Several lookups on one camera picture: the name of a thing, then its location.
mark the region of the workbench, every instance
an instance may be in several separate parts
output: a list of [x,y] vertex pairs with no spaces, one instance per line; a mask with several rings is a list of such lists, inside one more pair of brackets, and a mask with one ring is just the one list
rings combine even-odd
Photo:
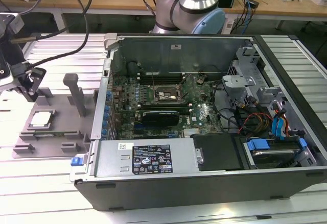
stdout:
[[[22,11],[31,7],[34,2],[26,3],[22,0],[1,0],[14,11]],[[81,0],[84,5],[88,0]],[[155,10],[152,0],[146,0]],[[318,6],[309,0],[301,2],[282,2],[281,0],[255,0],[259,2],[253,18],[270,20],[299,20],[299,21],[327,21],[327,7]],[[229,34],[234,20],[243,12],[241,0],[235,0],[232,8],[224,9],[226,22],[222,33]],[[0,10],[6,8],[0,4]],[[52,13],[59,29],[66,26],[64,13],[81,13],[82,10],[76,0],[42,0],[35,12]],[[93,0],[89,14],[122,14],[122,15],[151,15],[142,0]]]
[[[30,43],[24,55],[31,63],[70,51],[82,43],[83,34],[59,35]],[[53,94],[68,94],[62,84],[66,72],[76,72],[84,93],[98,89],[102,74],[104,34],[91,34],[79,53],[43,64],[47,73],[40,87],[49,87]],[[283,55],[298,56],[287,44],[287,36],[270,40]],[[291,69],[292,59],[287,67]],[[98,212],[69,181],[70,158],[13,159],[16,143],[33,103],[15,93],[0,95],[0,223],[323,223],[327,221],[327,183],[321,183],[285,200],[250,201],[200,206]]]

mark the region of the side panel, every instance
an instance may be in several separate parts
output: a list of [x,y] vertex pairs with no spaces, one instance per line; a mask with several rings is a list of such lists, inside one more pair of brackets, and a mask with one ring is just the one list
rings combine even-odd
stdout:
[[139,181],[75,181],[96,210],[144,209],[288,198],[327,177],[327,170]]

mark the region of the blue latch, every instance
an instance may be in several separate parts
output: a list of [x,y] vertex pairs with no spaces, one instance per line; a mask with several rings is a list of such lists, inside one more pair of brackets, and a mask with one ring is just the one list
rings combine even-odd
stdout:
[[83,164],[83,158],[80,157],[73,157],[71,160],[71,166],[82,166]]
[[250,151],[270,149],[266,139],[252,139],[247,143]]
[[107,133],[108,133],[108,130],[107,129],[102,129],[102,135],[104,135],[104,136],[106,136],[107,135]]
[[307,142],[303,138],[299,139],[299,143],[302,146],[302,149],[307,147]]

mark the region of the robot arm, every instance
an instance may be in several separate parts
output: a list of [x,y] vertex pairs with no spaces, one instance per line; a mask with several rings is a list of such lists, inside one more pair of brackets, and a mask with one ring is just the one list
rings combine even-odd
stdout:
[[36,90],[46,70],[30,68],[18,44],[10,40],[24,26],[18,13],[0,13],[0,91],[14,89],[29,102],[36,101]]
[[157,0],[153,33],[216,34],[225,22],[218,0]]

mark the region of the gray holder post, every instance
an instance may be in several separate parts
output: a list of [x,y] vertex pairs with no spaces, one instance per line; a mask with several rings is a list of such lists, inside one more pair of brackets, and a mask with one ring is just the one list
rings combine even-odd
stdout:
[[80,117],[85,117],[86,110],[84,105],[84,94],[77,86],[78,75],[76,73],[66,73],[63,78],[63,83],[68,86],[71,91],[75,106],[80,114]]

